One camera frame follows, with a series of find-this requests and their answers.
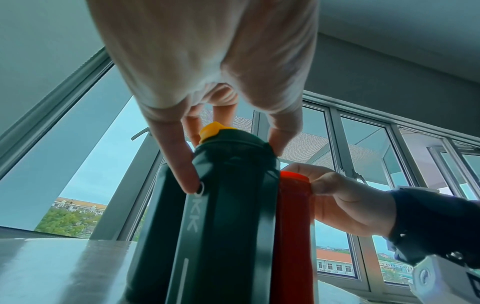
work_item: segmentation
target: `hand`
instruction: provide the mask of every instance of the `hand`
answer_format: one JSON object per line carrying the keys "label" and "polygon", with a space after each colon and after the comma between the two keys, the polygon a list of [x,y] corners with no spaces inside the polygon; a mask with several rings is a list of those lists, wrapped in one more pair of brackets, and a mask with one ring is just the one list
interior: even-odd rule
{"label": "hand", "polygon": [[307,176],[314,194],[315,219],[344,232],[388,236],[397,208],[388,192],[344,177],[328,168],[293,163],[283,169]]}
{"label": "hand", "polygon": [[264,111],[281,155],[302,129],[302,92],[317,39],[318,0],[87,0],[105,47],[187,193],[200,181],[203,104],[229,125],[241,95]]}

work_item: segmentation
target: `bottle lid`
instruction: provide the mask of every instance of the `bottle lid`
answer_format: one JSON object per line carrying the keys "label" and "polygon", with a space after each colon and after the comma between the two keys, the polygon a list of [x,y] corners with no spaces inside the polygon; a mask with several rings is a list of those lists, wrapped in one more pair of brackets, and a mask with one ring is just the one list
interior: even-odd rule
{"label": "bottle lid", "polygon": [[208,139],[210,137],[218,135],[220,130],[224,130],[224,129],[236,130],[236,128],[226,127],[226,126],[224,126],[221,123],[216,122],[216,121],[212,122],[211,124],[208,124],[208,125],[204,126],[200,130],[200,143],[202,143],[205,139]]}
{"label": "bottle lid", "polygon": [[280,178],[290,178],[310,183],[310,179],[308,177],[295,172],[280,171]]}

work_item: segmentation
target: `white device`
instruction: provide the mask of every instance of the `white device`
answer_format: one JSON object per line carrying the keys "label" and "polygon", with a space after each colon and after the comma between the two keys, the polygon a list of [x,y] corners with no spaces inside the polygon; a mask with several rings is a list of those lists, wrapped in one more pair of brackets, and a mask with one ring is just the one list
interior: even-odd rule
{"label": "white device", "polygon": [[480,304],[480,275],[438,255],[413,268],[412,293],[423,304]]}

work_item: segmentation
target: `red bottle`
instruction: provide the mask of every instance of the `red bottle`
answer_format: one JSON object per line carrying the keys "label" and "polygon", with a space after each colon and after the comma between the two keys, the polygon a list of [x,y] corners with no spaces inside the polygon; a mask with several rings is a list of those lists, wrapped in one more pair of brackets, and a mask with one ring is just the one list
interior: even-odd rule
{"label": "red bottle", "polygon": [[280,173],[270,304],[314,304],[315,206],[311,197],[306,176]]}

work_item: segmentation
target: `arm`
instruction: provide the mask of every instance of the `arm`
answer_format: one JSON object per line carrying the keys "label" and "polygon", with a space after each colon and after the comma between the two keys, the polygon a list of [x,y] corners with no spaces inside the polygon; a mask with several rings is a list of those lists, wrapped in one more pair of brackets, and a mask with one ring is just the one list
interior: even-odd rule
{"label": "arm", "polygon": [[390,194],[397,211],[388,240],[398,260],[416,264],[436,254],[480,268],[480,202],[417,189]]}

